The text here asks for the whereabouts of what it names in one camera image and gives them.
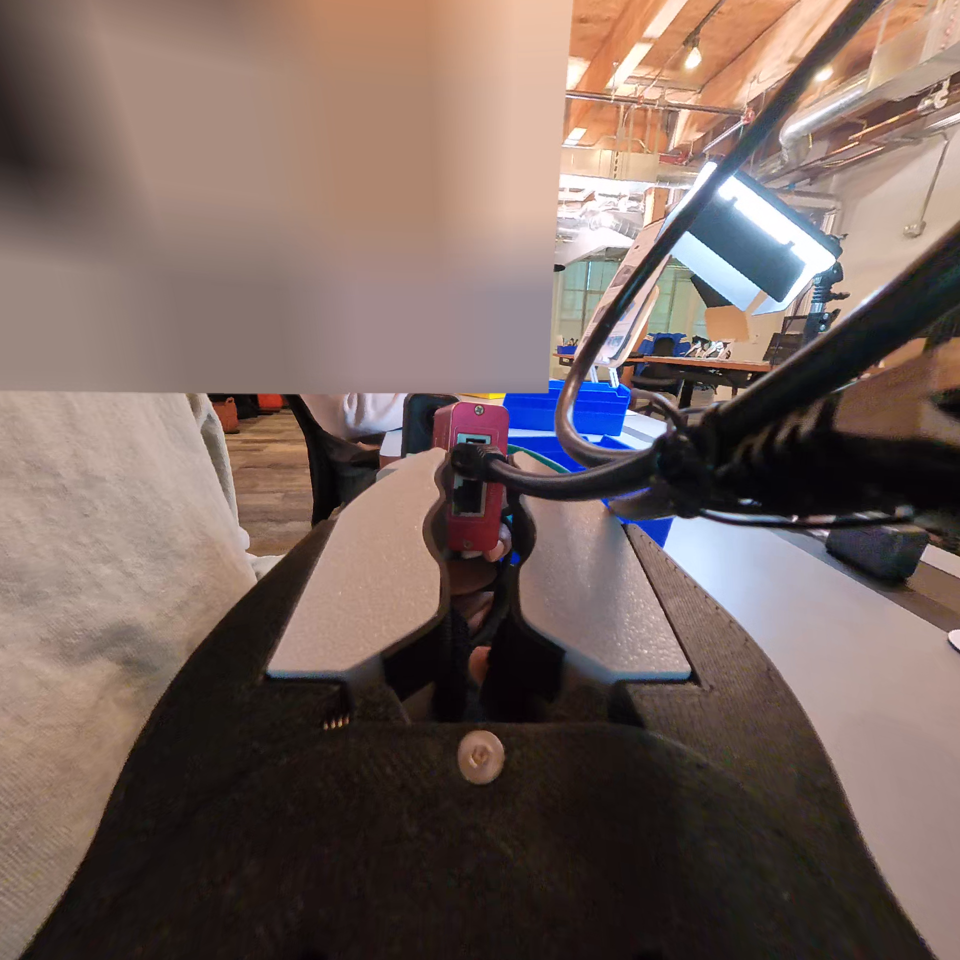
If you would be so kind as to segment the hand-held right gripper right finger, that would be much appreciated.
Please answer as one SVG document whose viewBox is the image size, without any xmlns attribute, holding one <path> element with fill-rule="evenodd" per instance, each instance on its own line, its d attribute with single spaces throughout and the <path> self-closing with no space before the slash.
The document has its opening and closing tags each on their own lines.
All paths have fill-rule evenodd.
<svg viewBox="0 0 960 960">
<path fill-rule="evenodd" d="M 624 526 L 601 501 L 521 494 L 532 526 L 518 573 L 519 615 L 602 683 L 685 682 L 689 660 Z"/>
</svg>

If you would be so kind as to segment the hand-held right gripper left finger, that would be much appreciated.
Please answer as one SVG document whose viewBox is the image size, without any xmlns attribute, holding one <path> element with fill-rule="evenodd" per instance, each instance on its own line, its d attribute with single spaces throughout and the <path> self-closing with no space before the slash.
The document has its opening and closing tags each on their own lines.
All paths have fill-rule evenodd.
<svg viewBox="0 0 960 960">
<path fill-rule="evenodd" d="M 450 606 L 444 552 L 449 453 L 431 448 L 346 506 L 267 665 L 276 680 L 374 681 Z"/>
</svg>

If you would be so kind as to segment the silver ventilation duct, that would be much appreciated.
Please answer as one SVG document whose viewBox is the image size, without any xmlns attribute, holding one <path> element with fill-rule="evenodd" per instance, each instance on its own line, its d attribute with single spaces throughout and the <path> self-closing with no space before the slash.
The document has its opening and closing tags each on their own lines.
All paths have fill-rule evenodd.
<svg viewBox="0 0 960 960">
<path fill-rule="evenodd" d="M 852 77 L 832 93 L 793 113 L 778 134 L 777 170 L 799 166 L 810 151 L 810 137 L 834 121 L 874 102 L 901 101 L 958 72 L 958 62 L 918 66 L 884 81 L 872 81 L 868 71 Z"/>
</svg>

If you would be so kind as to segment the large grey power box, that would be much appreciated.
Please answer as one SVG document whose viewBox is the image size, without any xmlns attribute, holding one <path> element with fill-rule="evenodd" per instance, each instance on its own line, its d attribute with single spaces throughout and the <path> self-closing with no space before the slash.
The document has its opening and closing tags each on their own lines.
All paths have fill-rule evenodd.
<svg viewBox="0 0 960 960">
<path fill-rule="evenodd" d="M 928 532 L 906 526 L 864 526 L 828 532 L 826 553 L 875 580 L 901 584 L 918 570 Z"/>
</svg>

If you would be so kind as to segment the person's left hand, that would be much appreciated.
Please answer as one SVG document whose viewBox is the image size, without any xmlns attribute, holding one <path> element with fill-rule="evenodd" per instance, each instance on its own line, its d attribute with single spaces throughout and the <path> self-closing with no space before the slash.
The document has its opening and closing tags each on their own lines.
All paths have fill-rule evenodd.
<svg viewBox="0 0 960 960">
<path fill-rule="evenodd" d="M 463 619 L 471 635 L 480 631 L 493 609 L 498 573 L 511 553 L 511 527 L 501 522 L 492 549 L 456 555 L 446 562 L 451 609 Z"/>
</svg>

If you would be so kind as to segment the grey desk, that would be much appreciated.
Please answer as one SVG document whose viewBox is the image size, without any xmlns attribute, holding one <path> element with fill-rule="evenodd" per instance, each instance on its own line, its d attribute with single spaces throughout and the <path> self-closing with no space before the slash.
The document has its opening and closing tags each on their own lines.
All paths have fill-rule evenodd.
<svg viewBox="0 0 960 960">
<path fill-rule="evenodd" d="M 639 719 L 769 798 L 878 935 L 871 955 L 958 958 L 957 619 L 802 534 L 624 537 L 694 677 L 631 687 Z"/>
</svg>

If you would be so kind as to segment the studio light on stand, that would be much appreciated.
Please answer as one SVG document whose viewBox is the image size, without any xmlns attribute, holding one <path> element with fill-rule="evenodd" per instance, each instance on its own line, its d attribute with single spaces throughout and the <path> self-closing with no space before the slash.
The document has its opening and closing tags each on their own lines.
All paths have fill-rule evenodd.
<svg viewBox="0 0 960 960">
<path fill-rule="evenodd" d="M 842 239 L 823 232 L 747 174 L 732 174 L 703 204 L 671 248 L 703 305 L 703 338 L 725 348 L 748 344 L 782 362 L 794 347 L 827 329 L 830 305 L 849 296 Z"/>
</svg>

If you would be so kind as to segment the person's pale sweater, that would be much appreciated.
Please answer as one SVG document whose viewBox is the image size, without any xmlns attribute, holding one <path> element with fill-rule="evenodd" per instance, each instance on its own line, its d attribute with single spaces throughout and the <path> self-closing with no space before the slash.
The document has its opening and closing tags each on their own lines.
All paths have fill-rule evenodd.
<svg viewBox="0 0 960 960">
<path fill-rule="evenodd" d="M 257 577 L 206 395 L 1 400 L 1 954 L 18 958 L 164 690 Z"/>
</svg>

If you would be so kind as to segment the black office chair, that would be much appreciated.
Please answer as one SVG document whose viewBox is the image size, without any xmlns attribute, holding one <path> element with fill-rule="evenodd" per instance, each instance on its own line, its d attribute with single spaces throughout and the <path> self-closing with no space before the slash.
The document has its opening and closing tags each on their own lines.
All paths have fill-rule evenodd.
<svg viewBox="0 0 960 960">
<path fill-rule="evenodd" d="M 284 400 L 305 440 L 313 497 L 311 524 L 316 526 L 376 482 L 379 451 L 386 435 L 339 438 L 318 424 L 298 394 L 286 394 Z"/>
</svg>

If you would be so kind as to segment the red ethernet splitter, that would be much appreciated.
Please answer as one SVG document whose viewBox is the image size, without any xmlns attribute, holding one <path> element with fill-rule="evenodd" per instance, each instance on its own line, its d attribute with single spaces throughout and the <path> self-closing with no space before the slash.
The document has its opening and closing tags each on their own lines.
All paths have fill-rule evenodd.
<svg viewBox="0 0 960 960">
<path fill-rule="evenodd" d="M 509 413 L 503 406 L 457 401 L 436 412 L 433 447 L 450 451 L 468 444 L 506 454 L 508 433 Z M 499 541 L 505 487 L 452 472 L 446 488 L 448 549 L 467 554 L 493 550 Z"/>
</svg>

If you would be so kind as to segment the wooden office table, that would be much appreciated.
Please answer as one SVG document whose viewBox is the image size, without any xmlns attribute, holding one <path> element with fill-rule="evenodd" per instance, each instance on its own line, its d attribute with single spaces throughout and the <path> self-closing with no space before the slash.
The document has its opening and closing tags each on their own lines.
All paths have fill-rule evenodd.
<svg viewBox="0 0 960 960">
<path fill-rule="evenodd" d="M 727 388 L 736 396 L 773 369 L 762 361 L 666 355 L 629 356 L 620 366 L 628 369 L 626 384 L 630 389 L 669 394 L 681 406 L 690 406 L 697 386 Z"/>
</svg>

